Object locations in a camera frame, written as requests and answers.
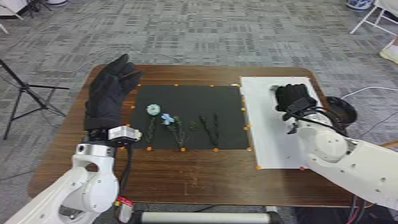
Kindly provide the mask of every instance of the white board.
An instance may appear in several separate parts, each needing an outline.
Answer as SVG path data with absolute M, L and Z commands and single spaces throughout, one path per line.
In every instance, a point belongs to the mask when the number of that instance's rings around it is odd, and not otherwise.
M 275 86 L 288 84 L 306 84 L 309 95 L 320 104 L 309 78 L 242 77 L 240 90 L 245 98 L 252 147 L 261 169 L 298 169 L 307 167 L 304 160 L 306 148 L 298 141 L 298 135 L 288 135 L 293 119 L 284 122 L 284 113 L 275 110 Z

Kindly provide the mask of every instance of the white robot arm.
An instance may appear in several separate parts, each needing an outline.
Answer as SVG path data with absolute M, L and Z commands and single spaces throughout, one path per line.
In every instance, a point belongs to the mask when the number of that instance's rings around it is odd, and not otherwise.
M 322 114 L 306 117 L 327 124 Z M 298 121 L 311 170 L 371 203 L 398 209 L 398 153 L 341 136 L 320 124 Z
M 140 132 L 130 127 L 114 128 L 108 135 L 108 139 L 115 141 L 123 139 L 133 142 L 140 139 Z M 71 170 L 35 196 L 5 224 L 87 224 L 94 222 L 96 217 L 112 206 L 119 192 L 114 154 L 115 147 L 101 144 L 78 144 Z M 96 165 L 96 172 L 87 171 L 89 164 Z M 78 213 L 62 216 L 60 206 L 76 210 Z
M 345 136 L 334 113 L 316 107 L 304 85 L 275 90 L 277 111 L 295 118 L 311 170 L 371 203 L 398 209 L 398 153 Z

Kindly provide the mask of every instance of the black cable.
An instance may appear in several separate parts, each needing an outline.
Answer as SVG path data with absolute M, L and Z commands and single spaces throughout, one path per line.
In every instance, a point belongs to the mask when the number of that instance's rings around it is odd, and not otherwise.
M 59 128 L 59 126 L 57 126 L 55 124 L 51 124 L 51 122 L 50 122 L 50 120 L 48 120 L 48 117 L 46 117 L 46 115 L 44 115 L 44 113 L 43 113 L 43 110 L 41 110 L 41 116 L 43 116 L 43 118 L 44 118 L 44 121 L 46 121 L 48 125 L 50 125 L 53 128 Z
M 124 190 L 126 190 L 126 184 L 128 184 L 128 176 L 131 173 L 131 158 L 133 158 L 133 146 L 126 146 L 126 150 L 128 150 L 128 163 L 126 163 L 126 167 L 123 170 L 123 174 L 121 174 L 121 190 L 119 190 L 119 195 L 124 195 Z
M 195 210 L 194 212 L 203 212 L 204 210 L 211 209 L 217 205 L 210 205 L 208 207 L 201 208 L 199 210 Z
M 346 222 L 350 221 L 352 219 L 352 215 L 354 215 L 354 210 L 355 210 L 355 205 L 357 205 L 357 195 L 354 194 L 352 195 L 352 207 L 350 207 L 350 215 L 348 215 L 348 219 L 346 219 Z
M 322 125 L 323 127 L 330 128 L 330 129 L 338 132 L 338 134 L 341 134 L 341 135 L 345 136 L 345 133 L 343 133 L 343 132 L 341 132 L 330 125 L 323 124 L 323 123 L 318 122 L 318 121 L 309 120 L 307 118 L 300 117 L 298 115 L 295 115 L 295 114 L 291 114 L 291 113 L 288 113 L 288 114 L 290 114 L 290 116 L 291 116 L 297 120 L 306 121 L 306 122 L 309 122 L 309 123 L 314 123 L 314 124 Z
M 16 88 L 19 88 L 18 86 L 16 86 L 16 84 L 5 79 L 5 77 L 0 75 L 0 78 L 2 78 L 2 80 L 16 87 Z
M 361 210 L 359 210 L 359 215 L 357 215 L 357 218 L 355 218 L 355 220 L 354 220 L 354 224 L 357 224 L 359 223 L 359 221 L 361 221 L 361 219 L 362 219 L 362 216 L 364 216 L 364 209 L 366 209 L 366 200 L 362 199 L 362 203 L 361 203 L 361 208 L 359 208 Z
M 25 175 L 25 174 L 28 174 L 28 173 L 34 173 L 34 170 L 27 171 L 27 172 L 23 172 L 23 173 L 19 173 L 19 174 L 16 174 L 16 175 L 12 175 L 11 177 L 2 178 L 0 181 L 9 180 L 9 179 L 12 179 L 14 177 L 19 177 L 21 175 Z

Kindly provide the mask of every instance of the blue object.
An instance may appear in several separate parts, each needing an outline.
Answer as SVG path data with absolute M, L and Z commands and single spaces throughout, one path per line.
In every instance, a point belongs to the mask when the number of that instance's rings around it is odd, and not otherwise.
M 366 10 L 371 7 L 373 0 L 346 0 L 346 7 L 354 10 Z
M 162 119 L 163 119 L 163 125 L 171 125 L 171 123 L 174 123 L 174 118 L 171 117 L 169 114 L 162 115 Z

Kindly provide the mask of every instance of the chair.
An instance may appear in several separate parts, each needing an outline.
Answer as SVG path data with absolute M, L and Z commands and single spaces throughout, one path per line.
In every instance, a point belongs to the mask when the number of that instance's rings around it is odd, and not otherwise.
M 0 7 L 5 8 L 9 10 L 9 12 L 12 13 L 12 15 L 16 16 L 16 18 L 19 20 L 23 20 L 21 16 L 18 15 L 18 13 L 14 12 L 14 10 L 9 8 L 9 6 L 4 4 L 2 0 L 0 0 Z M 9 34 L 9 31 L 4 27 L 4 24 L 0 23 L 0 29 L 4 30 L 4 33 Z
M 373 23 L 373 22 L 368 20 L 368 18 L 370 18 L 371 14 L 373 14 L 373 12 L 375 12 L 375 10 L 377 10 L 378 8 L 382 9 L 382 11 L 380 11 L 380 14 L 378 14 L 378 16 L 377 16 L 377 21 L 375 21 L 375 23 Z M 361 27 L 362 23 L 368 23 L 368 24 L 373 25 L 373 27 L 377 27 L 380 30 L 384 30 L 389 34 L 396 35 L 393 31 L 389 31 L 384 27 L 378 26 L 378 22 L 380 22 L 380 19 L 382 19 L 382 18 L 384 18 L 386 20 L 389 20 L 394 24 L 398 24 L 398 22 L 396 22 L 389 17 L 384 16 L 384 12 L 386 12 L 386 11 L 389 11 L 389 12 L 393 13 L 393 15 L 398 15 L 398 0 L 377 0 L 377 1 L 375 1 L 375 7 L 373 7 L 373 9 L 371 9 L 368 15 L 364 16 L 364 18 L 362 18 L 362 20 L 361 20 L 361 22 L 359 22 L 355 28 L 352 29 L 350 34 L 355 33 L 357 28 Z

